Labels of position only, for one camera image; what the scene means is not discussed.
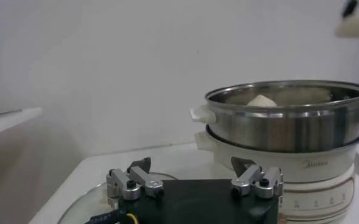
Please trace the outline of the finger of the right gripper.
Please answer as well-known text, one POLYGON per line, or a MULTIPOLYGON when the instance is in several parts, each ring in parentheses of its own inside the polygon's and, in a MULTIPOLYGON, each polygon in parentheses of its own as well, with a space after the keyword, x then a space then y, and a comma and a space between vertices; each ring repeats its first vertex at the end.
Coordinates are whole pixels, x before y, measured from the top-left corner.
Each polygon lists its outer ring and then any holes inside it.
POLYGON ((344 8, 342 10, 341 17, 347 18, 347 17, 351 16, 354 13, 354 11, 358 5, 359 5, 359 0, 347 0, 344 8))

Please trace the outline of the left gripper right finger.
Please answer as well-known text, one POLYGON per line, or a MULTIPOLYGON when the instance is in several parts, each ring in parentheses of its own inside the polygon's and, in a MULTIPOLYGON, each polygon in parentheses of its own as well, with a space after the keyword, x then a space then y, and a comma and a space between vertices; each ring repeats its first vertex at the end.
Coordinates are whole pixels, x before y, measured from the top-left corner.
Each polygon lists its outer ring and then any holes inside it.
POLYGON ((231 157, 236 178, 231 180, 232 191, 239 197, 253 192, 257 197, 270 199, 283 196, 283 173, 279 167, 262 168, 250 159, 231 157))

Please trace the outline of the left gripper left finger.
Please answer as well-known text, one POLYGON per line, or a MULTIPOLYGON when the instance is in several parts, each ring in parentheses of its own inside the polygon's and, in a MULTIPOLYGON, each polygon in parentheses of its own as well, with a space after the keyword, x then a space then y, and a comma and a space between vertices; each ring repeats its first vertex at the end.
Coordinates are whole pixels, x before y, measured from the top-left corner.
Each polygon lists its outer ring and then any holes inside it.
POLYGON ((124 172, 111 169, 106 176, 107 196, 110 199, 138 200, 141 191, 147 197, 159 198, 164 193, 163 181, 150 174, 150 157, 134 161, 124 172))

